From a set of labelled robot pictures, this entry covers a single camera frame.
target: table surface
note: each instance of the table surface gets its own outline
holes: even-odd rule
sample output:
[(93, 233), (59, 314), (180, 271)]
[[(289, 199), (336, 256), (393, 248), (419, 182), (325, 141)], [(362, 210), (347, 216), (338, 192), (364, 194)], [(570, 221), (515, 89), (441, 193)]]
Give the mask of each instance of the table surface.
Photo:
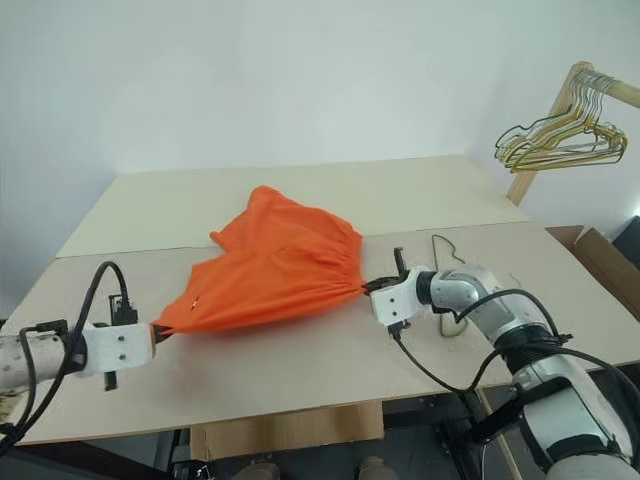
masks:
[[(405, 247), (408, 265), (433, 265), (430, 236), (437, 232), (453, 240), (467, 261), (493, 269), (505, 287), (520, 282), (538, 295), (559, 328), (575, 335), (574, 347), (615, 363), (640, 358), (635, 319), (460, 156), (121, 176), (3, 333), (51, 319), (73, 323), (95, 268), (106, 259), (122, 266), (141, 321), (153, 321), (183, 291), (192, 264), (222, 253), (209, 231), (242, 211), (249, 192), (260, 184), (351, 221), (366, 235), (365, 278), (394, 273), (392, 249), (398, 245)], [(441, 268), (456, 264), (446, 246), (438, 258)], [(108, 274), (89, 321), (108, 318), (106, 296), (115, 291), (115, 278)], [(404, 338), (418, 359), (460, 386), (470, 382), (490, 352), (473, 327), (458, 338), (442, 339), (436, 318), (426, 312)], [(509, 380), (496, 362), (482, 385)], [(150, 364), (119, 372), (118, 383), (117, 390), (104, 392), (101, 376), (67, 377), (25, 443), (128, 435), (441, 391), (389, 339), (364, 296), (317, 318), (228, 334), (175, 335), (158, 346)], [(20, 411), (18, 406), (14, 415)]]
[(528, 218), (460, 155), (301, 167), (119, 176), (58, 257), (208, 247), (208, 233), (269, 185), (350, 221), (363, 235)]
[[(530, 222), (393, 233), (366, 237), (365, 278), (394, 271), (392, 249), (402, 245), (408, 265), (433, 265), (432, 233), (451, 239), (469, 262), (491, 268), (505, 287), (537, 295), (570, 345), (604, 360), (640, 358), (640, 326), (582, 265), (543, 228)], [(185, 248), (57, 259), (8, 323), (11, 334), (35, 319), (76, 317), (97, 265), (109, 258), (123, 268), (141, 321), (154, 320), (185, 287), (191, 265), (221, 253)], [(441, 268), (456, 261), (443, 246)], [(109, 276), (90, 321), (107, 315)], [(404, 334), (407, 347), (448, 382), (466, 386), (489, 343), (471, 327), (458, 338), (438, 335), (424, 313)], [(105, 393), (100, 376), (68, 377), (50, 410), (26, 442), (96, 438), (166, 430), (198, 423), (306, 408), (442, 391), (399, 351), (362, 297), (329, 314), (228, 334), (176, 335), (158, 346), (150, 364), (118, 374), (119, 388)], [(481, 385), (506, 383), (499, 361)]]

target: floor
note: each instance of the floor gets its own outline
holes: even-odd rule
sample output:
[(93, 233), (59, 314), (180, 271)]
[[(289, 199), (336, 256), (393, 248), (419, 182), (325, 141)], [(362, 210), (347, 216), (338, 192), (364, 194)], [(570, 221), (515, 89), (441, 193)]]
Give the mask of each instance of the floor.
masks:
[[(140, 435), (91, 443), (153, 465), (157, 440), (157, 435)], [(384, 458), (401, 480), (458, 479), (450, 457), (431, 427), (397, 429), (387, 432), (383, 440), (280, 452), (268, 458), (225, 459), (216, 463), (215, 475), (218, 480), (231, 480), (251, 461), (264, 459), (280, 467), (283, 480), (353, 480), (359, 462), (370, 455)], [(487, 448), (485, 465), (486, 478), (510, 480), (497, 444)], [(17, 452), (0, 462), (0, 478), (102, 480), (107, 477), (74, 471)]]

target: clothing rack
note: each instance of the clothing rack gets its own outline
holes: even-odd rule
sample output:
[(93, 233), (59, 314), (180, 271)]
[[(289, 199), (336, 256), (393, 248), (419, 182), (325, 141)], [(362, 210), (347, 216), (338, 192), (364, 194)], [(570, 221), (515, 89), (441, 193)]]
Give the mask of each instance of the clothing rack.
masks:
[[(549, 111), (550, 116), (560, 115), (571, 106), (571, 82), (579, 72), (584, 70), (594, 70), (593, 64), (589, 62), (578, 62), (571, 67)], [(640, 88), (634, 87), (633, 85), (618, 81), (603, 93), (628, 105), (640, 108)], [(533, 179), (536, 178), (537, 173), (538, 172), (520, 172), (516, 174), (516, 178), (513, 179), (511, 187), (509, 187), (509, 191), (507, 192), (507, 198), (516, 205), (520, 205)]]

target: clothes hanger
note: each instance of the clothes hanger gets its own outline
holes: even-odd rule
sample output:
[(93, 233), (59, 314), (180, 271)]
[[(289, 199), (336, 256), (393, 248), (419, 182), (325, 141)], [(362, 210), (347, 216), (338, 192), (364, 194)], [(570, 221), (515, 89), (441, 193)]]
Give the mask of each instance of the clothes hanger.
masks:
[(582, 111), (580, 109), (580, 105), (582, 103), (580, 101), (581, 88), (582, 88), (582, 84), (580, 84), (579, 82), (571, 83), (571, 97), (573, 101), (571, 102), (571, 105), (569, 106), (566, 112), (561, 113), (559, 115), (552, 115), (552, 116), (548, 116), (548, 117), (536, 120), (531, 124), (530, 128), (526, 129), (526, 131), (525, 129), (523, 129), (522, 133), (516, 132), (511, 137), (501, 140), (509, 132), (509, 130), (505, 132), (505, 134), (503, 134), (498, 139), (498, 142), (496, 142), (496, 148), (498, 150), (496, 150), (496, 154), (494, 156), (498, 160), (501, 160), (504, 162), (506, 159), (510, 158), (511, 155), (513, 155), (513, 153), (517, 151), (519, 148), (526, 145), (531, 145), (533, 142), (534, 134), (536, 132), (540, 132), (540, 131), (544, 132), (548, 128), (551, 128), (556, 125), (561, 126), (569, 122), (575, 121), (577, 118), (579, 118), (580, 115), (582, 114)]
[(579, 165), (603, 165), (617, 163), (627, 148), (627, 137), (613, 125), (597, 125), (593, 128), (596, 142), (560, 147), (547, 151), (542, 147), (530, 149), (505, 166), (515, 171), (538, 171)]
[[(496, 142), (497, 150), (494, 157), (505, 162), (523, 147), (544, 145), (553, 138), (555, 132), (566, 131), (569, 127), (582, 128), (585, 124), (590, 125), (593, 123), (593, 115), (597, 103), (590, 100), (589, 95), (594, 95), (598, 92), (589, 87), (592, 86), (592, 82), (601, 81), (602, 77), (606, 76), (601, 74), (590, 76), (585, 75), (585, 73), (591, 72), (581, 72), (571, 83), (573, 100), (565, 113), (536, 120), (527, 129), (521, 126), (509, 129)], [(504, 138), (509, 132), (514, 132), (514, 134)]]
[[(570, 123), (557, 122), (537, 132), (536, 141), (518, 142), (501, 159), (512, 171), (542, 170), (561, 166), (577, 166), (585, 163), (616, 163), (626, 150), (624, 133), (615, 127), (597, 126), (602, 112), (602, 98), (615, 80), (597, 72), (583, 72), (577, 78), (579, 91), (574, 90), (573, 111), (581, 111), (580, 118)], [(558, 124), (565, 123), (557, 129)], [(587, 144), (558, 145), (571, 137), (591, 133), (596, 140)]]
[[(576, 64), (571, 66), (571, 68), (567, 72), (567, 76), (564, 82), (562, 83), (562, 86), (560, 87), (558, 95), (556, 96), (556, 99), (553, 105), (551, 106), (550, 114), (558, 114), (568, 110), (567, 106), (571, 105), (573, 100), (572, 94), (571, 94), (573, 79), (583, 70), (594, 70), (594, 67), (591, 63), (584, 62), (584, 61), (577, 62)], [(604, 93), (606, 96), (619, 100), (620, 102), (623, 102), (627, 105), (640, 108), (640, 88), (635, 87), (632, 84), (625, 83), (622, 81), (617, 81), (616, 83), (612, 84), (609, 88), (607, 88)], [(513, 181), (511, 182), (511, 186), (509, 187), (509, 190), (507, 192), (507, 198), (511, 200), (514, 204), (520, 205), (522, 203), (522, 200), (526, 196), (528, 190), (530, 189), (532, 183), (535, 180), (535, 177), (537, 174), (536, 170), (548, 169), (548, 168), (560, 168), (561, 166), (564, 165), (564, 160), (568, 160), (567, 163), (569, 164), (569, 166), (572, 166), (571, 162), (573, 160), (575, 160), (576, 162), (580, 162), (584, 165), (592, 165), (592, 164), (608, 163), (608, 162), (613, 163), (614, 161), (617, 161), (617, 159), (620, 158), (620, 154), (623, 153), (626, 148), (625, 147), (626, 137), (624, 137), (624, 134), (611, 136), (609, 154), (613, 154), (614, 156), (610, 158), (605, 158), (607, 153), (602, 153), (601, 148), (606, 149), (607, 147), (606, 145), (604, 145), (603, 147), (602, 144), (599, 142), (606, 140), (607, 138), (603, 137), (597, 131), (597, 129), (594, 129), (593, 133), (594, 135), (598, 136), (598, 138), (596, 138), (596, 141), (594, 142), (597, 145), (591, 145), (590, 148), (586, 148), (584, 152), (580, 154), (571, 152), (569, 151), (570, 149), (565, 149), (564, 154), (562, 152), (557, 152), (564, 157), (562, 160), (555, 160), (555, 163), (557, 165), (554, 164), (554, 161), (551, 161), (551, 160), (547, 161), (547, 159), (545, 158), (544, 162), (541, 162), (540, 164), (527, 166), (526, 164), (523, 165), (523, 163), (526, 163), (526, 157), (525, 157), (525, 161), (521, 162), (515, 169), (517, 170), (516, 172), (517, 175), (514, 177)], [(511, 132), (509, 132), (507, 135), (505, 135), (500, 139), (501, 143), (498, 146), (501, 146), (502, 142), (509, 139), (510, 137), (517, 137), (518, 135), (519, 136), (523, 135), (522, 129), (511, 130)], [(514, 162), (509, 162), (507, 165), (505, 163), (504, 156), (502, 156), (505, 150), (506, 148), (502, 148), (502, 149), (496, 148), (495, 156), (496, 158), (498, 158), (498, 160), (500, 160), (500, 162), (503, 163), (503, 165), (512, 169), (512, 172), (513, 172), (514, 169), (512, 167)], [(598, 152), (597, 155), (599, 156), (596, 158), (586, 158), (587, 156), (596, 155), (593, 153), (590, 155), (588, 153), (590, 150), (597, 151)], [(539, 159), (536, 159), (535, 157), (543, 156), (543, 155), (545, 155), (544, 152), (530, 153), (529, 154), (530, 157), (534, 156), (534, 158), (531, 159), (530, 163), (533, 163), (533, 161), (538, 162)]]

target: orange fabric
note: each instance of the orange fabric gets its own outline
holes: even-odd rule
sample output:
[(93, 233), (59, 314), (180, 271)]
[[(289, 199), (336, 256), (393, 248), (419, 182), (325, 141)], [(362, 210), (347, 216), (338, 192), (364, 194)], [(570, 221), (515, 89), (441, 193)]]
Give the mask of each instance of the orange fabric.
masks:
[(320, 313), (356, 298), (362, 236), (341, 218), (269, 187), (211, 238), (226, 253), (194, 265), (185, 292), (154, 323), (210, 332)]

